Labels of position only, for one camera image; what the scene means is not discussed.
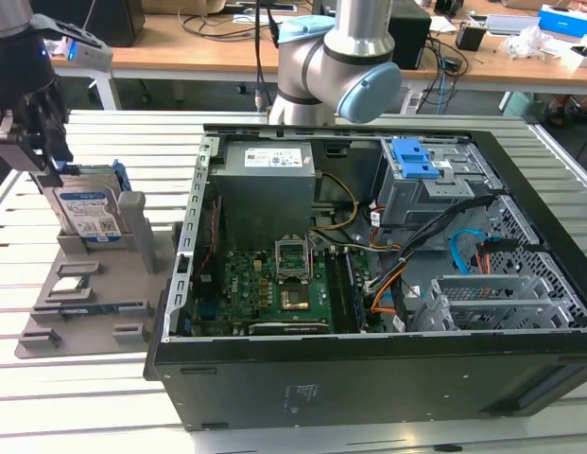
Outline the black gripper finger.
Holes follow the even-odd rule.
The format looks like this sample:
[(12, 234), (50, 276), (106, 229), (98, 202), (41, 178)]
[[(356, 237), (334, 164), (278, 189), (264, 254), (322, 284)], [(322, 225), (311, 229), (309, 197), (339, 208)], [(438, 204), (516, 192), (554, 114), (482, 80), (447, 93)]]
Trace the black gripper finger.
[(27, 135), (14, 123), (13, 113), (6, 110), (0, 123), (0, 157), (18, 171), (43, 172), (45, 162), (28, 142)]
[(58, 88), (45, 88), (29, 97), (26, 107), (29, 143), (41, 152), (44, 168), (32, 174), (39, 187), (62, 187), (58, 162), (73, 161), (66, 142), (69, 111)]

